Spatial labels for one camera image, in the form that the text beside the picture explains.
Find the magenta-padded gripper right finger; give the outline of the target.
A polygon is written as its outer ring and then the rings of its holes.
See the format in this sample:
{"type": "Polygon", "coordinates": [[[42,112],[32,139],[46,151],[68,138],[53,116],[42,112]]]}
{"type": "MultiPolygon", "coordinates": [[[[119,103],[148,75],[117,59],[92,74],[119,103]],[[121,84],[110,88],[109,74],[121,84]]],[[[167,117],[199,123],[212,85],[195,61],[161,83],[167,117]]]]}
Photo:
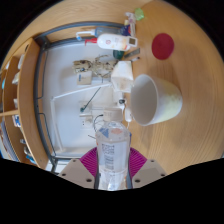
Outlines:
{"type": "Polygon", "coordinates": [[[134,148],[130,149],[127,175],[127,188],[146,186],[166,176],[166,172],[154,159],[147,159],[134,148]]]}

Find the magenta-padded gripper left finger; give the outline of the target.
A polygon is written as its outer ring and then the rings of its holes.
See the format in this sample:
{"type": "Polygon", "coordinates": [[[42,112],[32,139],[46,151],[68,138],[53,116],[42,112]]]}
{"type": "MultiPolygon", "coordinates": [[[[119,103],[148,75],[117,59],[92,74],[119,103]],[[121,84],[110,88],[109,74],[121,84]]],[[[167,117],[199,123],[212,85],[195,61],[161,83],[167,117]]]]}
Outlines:
{"type": "Polygon", "coordinates": [[[89,150],[80,159],[71,159],[59,173],[59,177],[84,188],[97,189],[99,185],[97,148],[89,150]]]}

